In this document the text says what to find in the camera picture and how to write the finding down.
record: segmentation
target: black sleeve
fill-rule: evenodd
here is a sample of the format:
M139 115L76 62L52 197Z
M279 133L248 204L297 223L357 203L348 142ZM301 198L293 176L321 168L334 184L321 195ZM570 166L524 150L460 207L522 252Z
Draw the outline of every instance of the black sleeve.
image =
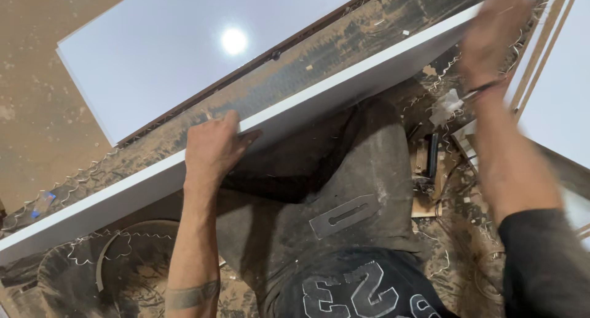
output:
M507 216L498 233L506 251L505 312L511 317L590 317L590 255L563 211Z

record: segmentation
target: finger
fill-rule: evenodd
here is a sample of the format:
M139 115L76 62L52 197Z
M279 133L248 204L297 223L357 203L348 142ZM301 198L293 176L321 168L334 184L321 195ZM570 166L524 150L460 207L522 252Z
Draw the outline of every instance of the finger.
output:
M238 145L236 148L236 153L241 157L246 153L247 148L254 143L260 136L262 136L261 130L255 130L254 132L250 132L244 134L238 138Z
M238 132L238 127L240 125L240 115L235 110L229 110L225 113L225 117L223 118L224 122L230 124L232 128L235 128L235 131Z

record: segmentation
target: metal plate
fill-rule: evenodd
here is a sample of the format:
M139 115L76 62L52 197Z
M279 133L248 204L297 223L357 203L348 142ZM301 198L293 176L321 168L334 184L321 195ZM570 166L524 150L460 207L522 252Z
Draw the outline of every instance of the metal plate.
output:
M381 204L374 194L359 196L348 203L316 216L309 221L318 239L325 238L346 227L372 216L381 208Z

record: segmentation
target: printed number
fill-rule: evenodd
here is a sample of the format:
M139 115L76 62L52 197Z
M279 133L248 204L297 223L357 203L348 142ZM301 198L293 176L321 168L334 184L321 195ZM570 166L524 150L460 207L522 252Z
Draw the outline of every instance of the printed number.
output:
M360 281L351 297L357 315L363 318L377 318L392 312L397 306L399 295L394 287L380 292L376 299L372 299L383 278L383 269L377 262L365 264L352 273L345 274L344 278L347 283Z
M441 318L424 296L420 294L416 294L409 299L409 306L412 308L414 318Z
M345 305L331 305L327 310L321 308L321 302L332 303L332 293L320 288L318 283L339 285L333 278L310 277L303 282L303 308L309 318L349 318L350 312Z

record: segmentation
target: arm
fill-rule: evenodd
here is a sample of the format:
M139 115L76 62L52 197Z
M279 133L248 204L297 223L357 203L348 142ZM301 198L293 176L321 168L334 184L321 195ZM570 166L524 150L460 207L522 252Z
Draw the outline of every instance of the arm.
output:
M510 6L510 17L498 14ZM514 41L507 36L517 32L510 20L520 24L527 12L520 7L530 10L527 0L485 4L463 43L469 88L497 80L506 45ZM588 254L569 228L548 164L504 108L507 85L508 80L474 101L480 181L505 245L506 316L590 316Z
M239 117L229 111L188 131L184 206L166 289L166 317L215 317L219 262L215 200L221 180L259 136L237 136Z

